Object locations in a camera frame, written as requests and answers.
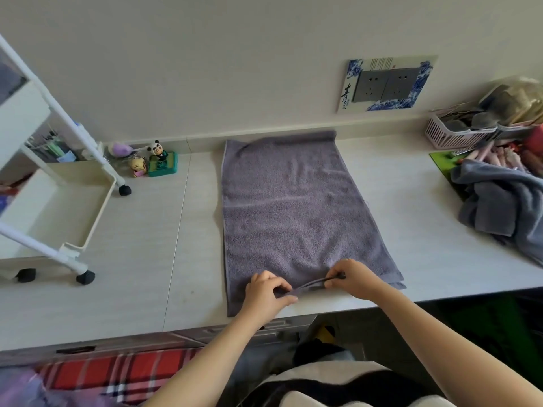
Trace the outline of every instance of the plaid fabric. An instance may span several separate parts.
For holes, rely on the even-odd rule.
[[[60,361],[39,366],[36,371],[49,390],[84,391],[114,397],[119,403],[140,404],[198,351],[170,349]]]

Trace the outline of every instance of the small toy figure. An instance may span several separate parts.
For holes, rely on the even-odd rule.
[[[158,140],[155,140],[152,146],[147,147],[147,151],[152,152],[159,159],[159,162],[166,161],[168,158],[168,152],[162,148]]]
[[[134,177],[141,177],[147,172],[147,164],[145,158],[136,156],[128,160],[128,165],[134,173]]]

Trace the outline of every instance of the gray towel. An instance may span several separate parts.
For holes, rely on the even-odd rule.
[[[451,170],[451,180],[467,184],[458,220],[515,245],[543,265],[543,179],[475,160]]]
[[[241,308],[250,277],[263,270],[296,289],[353,258],[404,287],[335,137],[326,131],[227,141],[221,185],[229,316]]]

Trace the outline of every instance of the panda figurine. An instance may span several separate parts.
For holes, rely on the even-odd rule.
[[[159,159],[159,161],[166,161],[168,158],[168,152],[162,148],[162,145],[158,140],[155,140],[150,147],[147,147],[147,151],[152,152]]]

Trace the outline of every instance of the black caster wheel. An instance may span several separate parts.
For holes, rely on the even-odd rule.
[[[132,194],[132,189],[128,185],[123,184],[119,187],[119,194],[123,197],[126,195],[130,195]]]
[[[30,281],[34,281],[36,278],[36,269],[19,270],[15,278],[17,278],[19,283],[29,283]]]
[[[93,272],[91,272],[90,270],[87,270],[87,271],[85,271],[85,273],[79,274],[76,277],[76,281],[79,284],[87,285],[87,284],[91,284],[91,282],[94,281],[94,277],[95,277],[95,274]]]

